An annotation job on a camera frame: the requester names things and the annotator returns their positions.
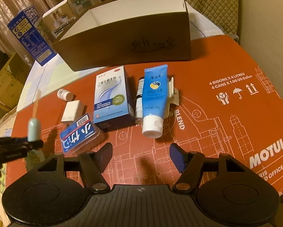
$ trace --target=table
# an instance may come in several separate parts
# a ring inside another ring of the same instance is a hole
[[[251,158],[252,170],[261,177],[267,176],[267,181],[282,194],[282,99],[253,59],[230,37],[191,41],[191,50],[191,61],[125,65],[131,91],[136,93],[145,68],[167,63],[168,76],[174,77],[174,86],[179,90],[180,106],[171,107],[162,138],[144,137],[138,125],[107,133],[105,142],[112,143],[113,157],[104,178],[110,186],[173,184],[179,173],[168,149],[176,142],[186,151],[200,151],[207,157],[229,153],[248,167]],[[87,106],[89,113],[93,112],[95,77],[108,69],[65,86],[76,95],[75,100]],[[59,134],[65,126],[60,120],[66,102],[58,99],[56,93],[43,97],[38,104],[45,156],[61,151]],[[17,114],[12,136],[26,136],[32,108],[30,105]],[[104,143],[93,150],[97,151]],[[24,173],[22,159],[8,163],[6,186]],[[77,172],[68,176],[80,181]],[[203,182],[214,176],[206,174]]]

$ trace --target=motul logo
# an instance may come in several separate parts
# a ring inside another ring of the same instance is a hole
[[[266,149],[263,149],[259,154],[250,157],[250,169],[260,165],[262,161],[266,161],[269,157],[273,157],[274,153],[279,153],[283,149],[282,139],[273,143]]]

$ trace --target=white cloth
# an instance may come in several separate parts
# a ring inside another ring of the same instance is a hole
[[[191,40],[224,34],[215,24],[193,9],[188,3],[187,8],[189,13]],[[35,93],[37,89],[41,91],[41,97],[44,97],[67,84],[98,71],[99,69],[102,69],[102,67],[73,72],[59,55],[52,58],[44,66],[40,66],[35,62],[24,85],[16,111],[19,112],[35,102]]]

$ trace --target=hand cream tube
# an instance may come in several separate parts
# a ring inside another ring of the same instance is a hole
[[[168,98],[168,65],[145,69],[142,91],[142,134],[148,138],[162,136],[164,113]]]

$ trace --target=metal screw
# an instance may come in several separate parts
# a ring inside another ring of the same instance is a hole
[[[188,190],[190,188],[190,185],[187,184],[187,183],[178,183],[178,184],[175,185],[175,187],[178,190]]]
[[[94,188],[96,191],[102,191],[105,190],[108,186],[105,183],[95,183],[92,185],[92,188]]]

